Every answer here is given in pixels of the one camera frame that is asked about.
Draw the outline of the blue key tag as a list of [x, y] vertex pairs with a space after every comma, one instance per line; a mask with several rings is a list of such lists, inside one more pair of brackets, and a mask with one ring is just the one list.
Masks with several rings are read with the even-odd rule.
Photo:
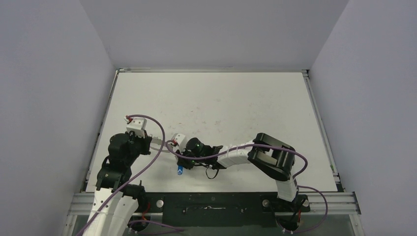
[[177, 174], [180, 176], [183, 174], [183, 166], [178, 166]]

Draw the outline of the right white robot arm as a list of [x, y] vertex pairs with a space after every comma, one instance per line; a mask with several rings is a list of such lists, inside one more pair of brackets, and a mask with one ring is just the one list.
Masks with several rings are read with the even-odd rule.
[[298, 187], [292, 173], [295, 149], [265, 133], [258, 133], [252, 140], [240, 145], [209, 146], [198, 138], [188, 139], [175, 134], [171, 141], [176, 148], [177, 165], [191, 170], [196, 166], [215, 171], [241, 164], [253, 164], [275, 180], [279, 207], [292, 210], [297, 204]]

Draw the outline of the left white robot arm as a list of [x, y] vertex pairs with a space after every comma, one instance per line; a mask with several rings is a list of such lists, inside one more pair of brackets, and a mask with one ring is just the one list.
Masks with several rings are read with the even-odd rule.
[[83, 236], [121, 236], [132, 214], [149, 206], [144, 186], [127, 182], [135, 160], [150, 154], [151, 140], [144, 130], [126, 131], [110, 138]]

